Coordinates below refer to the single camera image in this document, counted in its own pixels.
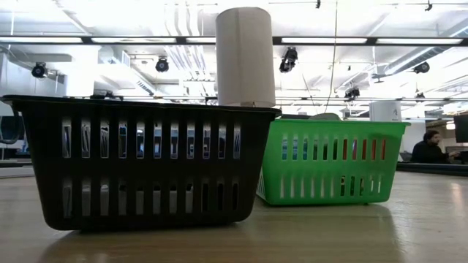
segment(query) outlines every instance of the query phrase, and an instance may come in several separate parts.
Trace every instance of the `ceiling beam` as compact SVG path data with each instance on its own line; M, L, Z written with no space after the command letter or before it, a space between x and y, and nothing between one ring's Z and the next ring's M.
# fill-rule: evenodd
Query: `ceiling beam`
M22 45L215 45L216 37L0 35L0 44ZM278 46L468 47L468 37L273 37Z

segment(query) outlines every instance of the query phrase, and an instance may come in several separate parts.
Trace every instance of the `air duct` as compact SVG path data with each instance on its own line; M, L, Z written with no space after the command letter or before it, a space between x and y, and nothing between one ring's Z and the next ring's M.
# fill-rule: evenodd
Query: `air duct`
M468 19L445 31L440 37L465 38L468 37ZM373 78L395 75L407 69L411 69L424 61L429 60L452 47L419 47L402 56L385 67L385 75L375 75Z

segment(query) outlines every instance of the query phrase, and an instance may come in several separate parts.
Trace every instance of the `table surface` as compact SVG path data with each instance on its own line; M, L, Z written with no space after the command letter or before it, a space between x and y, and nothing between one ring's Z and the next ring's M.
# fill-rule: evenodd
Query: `table surface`
M379 205L268 207L229 226L63 232L34 178L0 180L0 262L468 262L468 178L397 172Z

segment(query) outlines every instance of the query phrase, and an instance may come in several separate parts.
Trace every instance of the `black monitor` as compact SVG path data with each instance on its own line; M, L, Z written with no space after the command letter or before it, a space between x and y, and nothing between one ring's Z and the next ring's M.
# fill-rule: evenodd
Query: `black monitor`
M453 117L456 142L468 142L468 115Z

